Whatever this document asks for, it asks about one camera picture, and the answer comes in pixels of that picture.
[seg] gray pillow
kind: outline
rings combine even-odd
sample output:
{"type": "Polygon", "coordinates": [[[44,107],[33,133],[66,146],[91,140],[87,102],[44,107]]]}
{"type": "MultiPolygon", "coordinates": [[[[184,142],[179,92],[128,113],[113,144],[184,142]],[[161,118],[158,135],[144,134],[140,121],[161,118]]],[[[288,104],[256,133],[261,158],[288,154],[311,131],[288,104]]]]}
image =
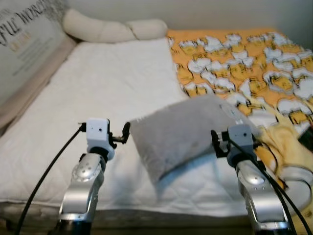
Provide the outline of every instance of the gray pillow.
{"type": "Polygon", "coordinates": [[[226,131],[246,123],[259,130],[237,108],[213,94],[197,96],[131,121],[131,134],[153,183],[177,166],[214,152],[211,130],[226,131]]]}

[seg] white bolster pillow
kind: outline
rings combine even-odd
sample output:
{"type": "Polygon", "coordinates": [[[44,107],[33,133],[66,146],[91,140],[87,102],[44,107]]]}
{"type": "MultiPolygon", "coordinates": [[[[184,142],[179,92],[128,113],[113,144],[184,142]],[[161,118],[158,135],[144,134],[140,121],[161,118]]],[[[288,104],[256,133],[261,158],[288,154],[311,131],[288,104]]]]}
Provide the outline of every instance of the white bolster pillow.
{"type": "Polygon", "coordinates": [[[118,43],[130,40],[150,40],[166,36],[167,26],[161,20],[127,22],[101,21],[70,9],[63,18],[63,29],[69,35],[92,43],[118,43]]]}

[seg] yellow cloth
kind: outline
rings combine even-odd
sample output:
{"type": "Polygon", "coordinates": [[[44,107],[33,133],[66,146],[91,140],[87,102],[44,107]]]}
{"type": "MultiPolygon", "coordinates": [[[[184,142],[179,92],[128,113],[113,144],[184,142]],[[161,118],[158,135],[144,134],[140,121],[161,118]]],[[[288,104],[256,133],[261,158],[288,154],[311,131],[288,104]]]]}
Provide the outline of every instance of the yellow cloth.
{"type": "MultiPolygon", "coordinates": [[[[313,171],[313,154],[297,140],[313,124],[312,51],[274,29],[170,30],[168,37],[187,95],[215,93],[237,106],[262,130],[267,146],[256,153],[278,178],[287,165],[313,171]]],[[[312,201],[302,214],[312,229],[312,201]]]]}

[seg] bed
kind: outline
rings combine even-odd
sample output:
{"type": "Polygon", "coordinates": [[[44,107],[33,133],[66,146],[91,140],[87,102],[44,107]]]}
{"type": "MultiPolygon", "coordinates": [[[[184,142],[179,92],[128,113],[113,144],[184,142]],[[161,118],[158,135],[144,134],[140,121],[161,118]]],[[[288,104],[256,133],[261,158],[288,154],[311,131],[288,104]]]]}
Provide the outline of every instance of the bed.
{"type": "MultiPolygon", "coordinates": [[[[78,123],[89,117],[109,118],[111,131],[118,134],[125,122],[188,99],[187,89],[177,80],[175,50],[167,38],[118,44],[82,42],[73,49],[46,81],[49,84],[0,138],[0,216],[9,229],[14,228],[37,180],[78,123]]],[[[66,149],[39,189],[26,227],[46,231],[55,225],[71,171],[86,147],[86,136],[80,134],[66,149]]],[[[108,162],[93,225],[249,227],[237,183],[227,161],[210,154],[153,184],[130,136],[108,162]]],[[[311,187],[296,183],[304,192],[299,202],[304,201],[301,206],[307,208],[311,187]]]]}

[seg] wall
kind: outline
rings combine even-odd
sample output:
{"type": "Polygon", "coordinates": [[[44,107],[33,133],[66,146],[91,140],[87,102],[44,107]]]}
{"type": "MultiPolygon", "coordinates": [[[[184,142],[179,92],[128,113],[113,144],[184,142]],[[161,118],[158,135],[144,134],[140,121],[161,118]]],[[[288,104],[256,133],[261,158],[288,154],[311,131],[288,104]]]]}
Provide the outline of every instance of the wall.
{"type": "Polygon", "coordinates": [[[172,29],[275,27],[313,48],[313,0],[67,0],[102,20],[161,18],[172,29]]]}

